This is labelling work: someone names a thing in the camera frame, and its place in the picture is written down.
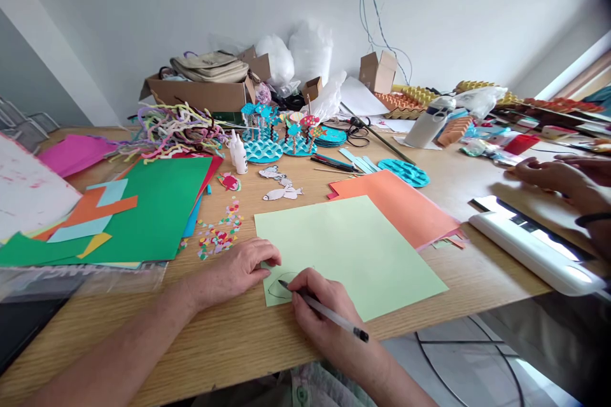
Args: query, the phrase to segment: white plastic bag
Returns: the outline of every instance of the white plastic bag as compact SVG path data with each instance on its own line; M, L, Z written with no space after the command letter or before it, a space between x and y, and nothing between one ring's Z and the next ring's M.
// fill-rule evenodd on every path
M339 112L339 104L342 101L340 88L346 79L346 72L334 74L329 82L320 90L318 97L310 102L312 114L320 118L320 122L328 121ZM308 111L308 106L304 106L303 112Z
M267 80L269 84L280 87L291 81L295 74L293 56L279 36L264 36L256 44L255 52L258 56L269 55L269 70L272 75Z
M507 88L487 86L455 95L454 100L457 107L467 108L471 116L484 119L506 93Z
M323 86L329 79L333 39L331 29L315 21L303 21L288 40L295 61L295 79L303 84L321 77Z

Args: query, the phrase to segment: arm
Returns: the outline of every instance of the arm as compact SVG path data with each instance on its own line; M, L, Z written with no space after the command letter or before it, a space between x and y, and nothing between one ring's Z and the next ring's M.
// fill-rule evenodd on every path
M269 276L262 261L280 264L269 241L252 238L237 244L210 268L187 277L164 292L117 332L48 385L24 406L125 406L193 316L225 302Z
M516 166L515 173L526 183L568 196L582 216L611 212L611 202L607 196L590 177L574 165L576 164L563 162L538 163L535 158L529 158ZM596 250L607 261L611 261L611 219L593 221L586 225L586 229Z
M308 268L288 286L291 291L308 288L320 302L365 329L354 304L341 283L329 281ZM436 406L429 395L375 339L364 343L327 318L319 317L293 293L295 318L314 346L345 375L358 383L380 407Z

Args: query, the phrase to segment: black pen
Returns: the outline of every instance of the black pen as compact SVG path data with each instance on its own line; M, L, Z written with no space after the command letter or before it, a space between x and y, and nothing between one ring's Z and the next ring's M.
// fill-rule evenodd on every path
M278 280L278 283L280 283L283 287L288 289L288 283L287 282L285 282L283 280ZM310 307L315 309L318 313L320 313L321 315L326 316L331 321L333 321L336 325L344 328L349 333L354 334L355 336L359 337L359 339L364 341L365 343L367 343L369 341L369 334L367 334L364 330L360 329L358 326L355 326L354 324L349 322L346 318L338 315L337 313L335 313L330 308L325 307L324 305L322 305L319 301L314 299L312 296L310 296L303 289L300 289L299 291L297 291L297 293L301 297L303 297L305 303L307 303Z

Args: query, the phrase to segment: finger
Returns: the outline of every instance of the finger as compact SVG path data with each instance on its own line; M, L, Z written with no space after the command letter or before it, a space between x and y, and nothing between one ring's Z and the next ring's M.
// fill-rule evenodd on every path
M322 322L316 316L314 310L312 310L306 301L304 301L303 297L297 293L293 293L291 302L293 303L295 320L297 320L297 324L309 336L317 337L320 335Z

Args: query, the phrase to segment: water bottle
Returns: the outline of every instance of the water bottle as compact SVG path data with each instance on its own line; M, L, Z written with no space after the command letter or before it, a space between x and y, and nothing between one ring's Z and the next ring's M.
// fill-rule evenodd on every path
M437 97L420 115L403 142L416 148L424 148L446 125L447 117L454 111L454 108L456 108L456 101L452 97L447 95Z

